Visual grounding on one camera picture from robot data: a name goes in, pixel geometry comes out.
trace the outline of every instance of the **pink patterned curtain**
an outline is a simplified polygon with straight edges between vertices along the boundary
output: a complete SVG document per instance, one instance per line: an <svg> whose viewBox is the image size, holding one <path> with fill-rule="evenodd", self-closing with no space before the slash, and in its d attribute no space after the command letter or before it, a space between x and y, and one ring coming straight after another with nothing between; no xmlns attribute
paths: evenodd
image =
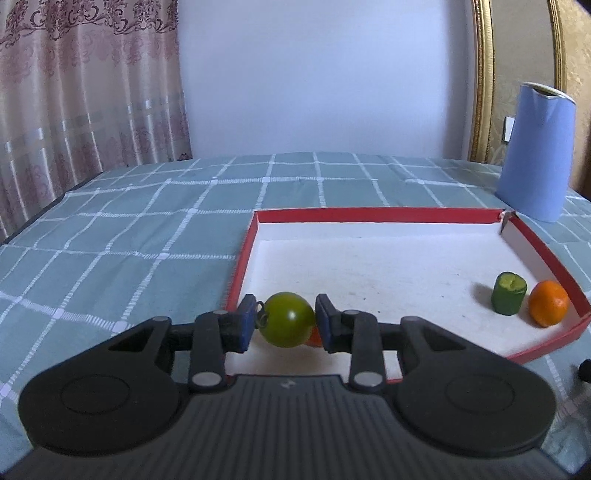
<svg viewBox="0 0 591 480"><path fill-rule="evenodd" d="M0 241L103 170L191 158L177 0L0 0Z"/></svg>

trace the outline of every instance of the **gold picture frame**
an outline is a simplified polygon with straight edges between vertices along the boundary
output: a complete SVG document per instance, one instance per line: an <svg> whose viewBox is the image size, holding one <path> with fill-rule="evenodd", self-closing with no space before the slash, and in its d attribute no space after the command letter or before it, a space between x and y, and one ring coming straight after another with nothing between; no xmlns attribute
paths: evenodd
<svg viewBox="0 0 591 480"><path fill-rule="evenodd" d="M476 46L476 88L472 124L472 145L468 159L485 163L491 136L492 103L495 85L495 48L493 44L490 0L473 0Z"/></svg>
<svg viewBox="0 0 591 480"><path fill-rule="evenodd" d="M548 10L554 43L554 88L566 92L566 52L557 0L548 0Z"/></svg>

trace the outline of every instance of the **green cucumber piece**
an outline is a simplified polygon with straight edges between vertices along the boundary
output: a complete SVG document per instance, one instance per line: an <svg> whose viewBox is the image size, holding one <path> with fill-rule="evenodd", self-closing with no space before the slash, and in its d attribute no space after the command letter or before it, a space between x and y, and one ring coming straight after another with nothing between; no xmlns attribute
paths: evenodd
<svg viewBox="0 0 591 480"><path fill-rule="evenodd" d="M527 293L527 282L513 272L503 272L492 289L492 309L501 315L515 315Z"/></svg>

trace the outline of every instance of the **tablecloth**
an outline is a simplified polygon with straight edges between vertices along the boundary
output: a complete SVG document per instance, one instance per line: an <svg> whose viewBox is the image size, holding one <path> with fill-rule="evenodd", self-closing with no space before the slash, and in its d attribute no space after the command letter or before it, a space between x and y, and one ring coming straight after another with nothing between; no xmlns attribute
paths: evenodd
<svg viewBox="0 0 591 480"><path fill-rule="evenodd" d="M186 323L219 307L254 209L506 208L498 176L463 161L294 153L126 168L69 192L0 247L0 471L30 449L26 382L152 316ZM569 192L557 223L525 220L591 297L591 203ZM589 331L528 364L558 399L543 448L570 471L591 455L591 385L576 378L587 357Z"/></svg>

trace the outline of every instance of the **wallpaper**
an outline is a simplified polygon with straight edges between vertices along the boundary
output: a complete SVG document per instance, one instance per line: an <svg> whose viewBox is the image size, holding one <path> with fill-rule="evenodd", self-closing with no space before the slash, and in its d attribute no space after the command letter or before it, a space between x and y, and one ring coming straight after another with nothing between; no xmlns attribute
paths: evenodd
<svg viewBox="0 0 591 480"><path fill-rule="evenodd" d="M495 87L486 162L502 164L504 119L515 116L519 86L554 85L554 44L547 0L491 0L491 11Z"/></svg>
<svg viewBox="0 0 591 480"><path fill-rule="evenodd" d="M558 0L566 51L566 90L577 102L571 185L591 198L591 15L576 0Z"/></svg>

